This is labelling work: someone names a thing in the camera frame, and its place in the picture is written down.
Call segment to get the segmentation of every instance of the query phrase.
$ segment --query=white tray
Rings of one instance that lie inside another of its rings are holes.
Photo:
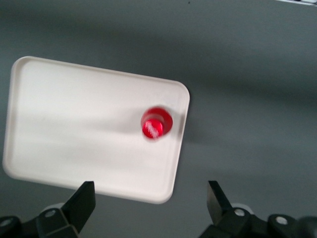
[[[149,140],[143,112],[165,107],[171,131]],[[13,65],[3,167],[13,178],[166,202],[172,195],[189,106],[176,81],[35,57]]]

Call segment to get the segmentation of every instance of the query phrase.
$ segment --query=red bottle cap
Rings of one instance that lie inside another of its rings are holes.
[[[161,107],[147,110],[141,118],[143,134],[150,139],[157,139],[168,133],[173,125],[171,115]]]

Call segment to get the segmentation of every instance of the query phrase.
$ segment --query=red object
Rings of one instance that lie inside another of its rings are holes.
[[[141,118],[143,134],[150,139],[157,139],[168,133],[173,126],[171,115],[161,107],[148,109]]]

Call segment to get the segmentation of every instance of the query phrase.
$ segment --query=gray table surface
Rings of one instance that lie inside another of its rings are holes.
[[[191,94],[173,196],[97,195],[82,237],[198,237],[208,180],[262,219],[317,215],[316,19],[274,0],[0,0],[0,153],[22,56],[167,78]],[[0,169],[0,216],[26,221],[72,193]]]

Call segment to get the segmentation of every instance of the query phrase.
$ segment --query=screw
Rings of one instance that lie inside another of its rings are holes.
[[[51,210],[51,211],[49,211],[49,212],[45,213],[45,217],[46,217],[46,218],[47,218],[47,217],[52,217],[52,216],[54,216],[54,215],[55,215],[55,213],[56,213],[56,211],[55,211],[55,210]]]
[[[245,213],[242,209],[236,209],[234,210],[234,213],[239,217],[244,217]]]
[[[287,225],[288,224],[287,220],[284,217],[276,217],[275,219],[276,219],[276,222],[281,224],[281,225]]]
[[[6,219],[0,223],[0,227],[5,227],[5,226],[9,225],[11,222],[12,222],[12,219]]]

